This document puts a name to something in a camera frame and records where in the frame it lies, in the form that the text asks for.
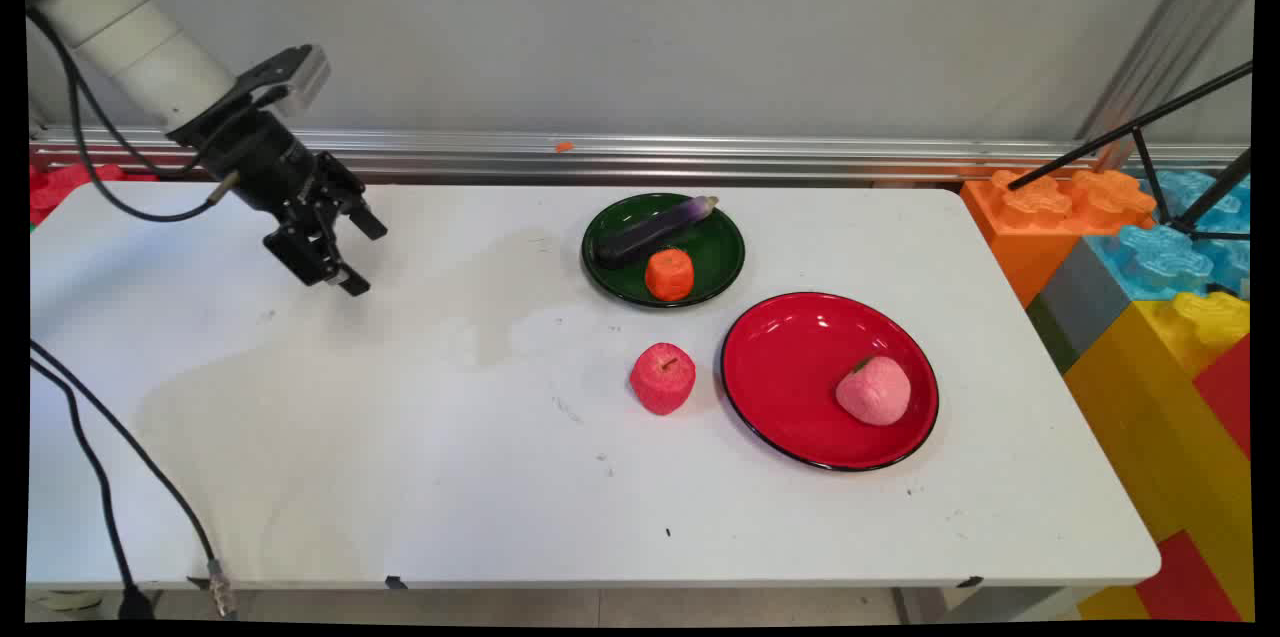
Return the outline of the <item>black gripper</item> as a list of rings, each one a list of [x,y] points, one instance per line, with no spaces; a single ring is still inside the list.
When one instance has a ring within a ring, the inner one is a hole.
[[[357,298],[371,285],[342,257],[337,217],[349,217],[370,240],[385,237],[388,226],[374,216],[356,173],[333,153],[306,148],[270,113],[288,95],[288,90],[232,93],[168,137],[195,150],[196,166],[215,180],[237,177],[230,191],[251,208],[284,219],[262,246],[303,285],[324,281]]]

